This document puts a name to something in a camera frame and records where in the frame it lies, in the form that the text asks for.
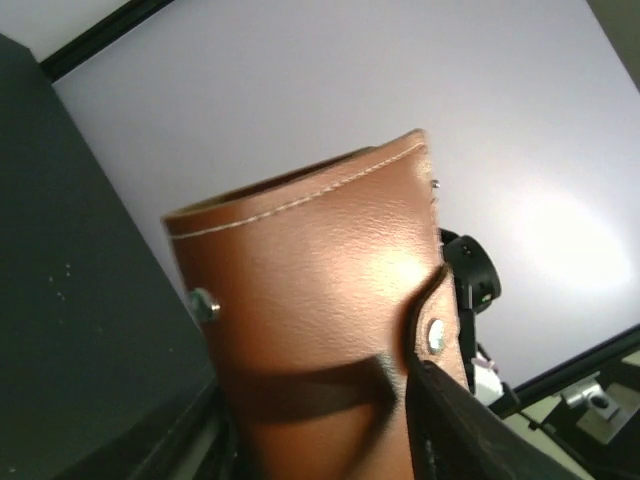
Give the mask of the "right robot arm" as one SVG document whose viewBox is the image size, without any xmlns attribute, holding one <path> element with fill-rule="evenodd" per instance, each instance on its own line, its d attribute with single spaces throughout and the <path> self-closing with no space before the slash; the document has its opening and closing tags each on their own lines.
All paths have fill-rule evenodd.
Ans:
<svg viewBox="0 0 640 480">
<path fill-rule="evenodd" d="M 477 317 L 502 294 L 498 272 L 473 237 L 440 231 L 444 260 L 452 269 L 459 317 L 458 341 L 469 388 L 474 397 L 504 418 L 518 399 L 499 376 L 499 369 L 477 338 Z"/>
</svg>

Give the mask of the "brown leather card holder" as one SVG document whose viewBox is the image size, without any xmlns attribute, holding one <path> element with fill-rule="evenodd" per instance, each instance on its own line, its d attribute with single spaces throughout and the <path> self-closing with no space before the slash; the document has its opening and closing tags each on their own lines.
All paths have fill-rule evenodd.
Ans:
<svg viewBox="0 0 640 480">
<path fill-rule="evenodd" d="M 165 216 L 256 479 L 410 479 L 406 327 L 441 318 L 466 379 L 425 134 Z"/>
</svg>

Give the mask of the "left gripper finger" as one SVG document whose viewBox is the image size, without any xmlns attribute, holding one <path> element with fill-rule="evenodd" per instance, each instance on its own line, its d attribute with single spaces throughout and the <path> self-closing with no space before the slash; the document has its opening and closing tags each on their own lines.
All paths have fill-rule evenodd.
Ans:
<svg viewBox="0 0 640 480">
<path fill-rule="evenodd" d="M 406 416 L 416 479 L 575 479 L 437 365 L 408 361 Z"/>
</svg>

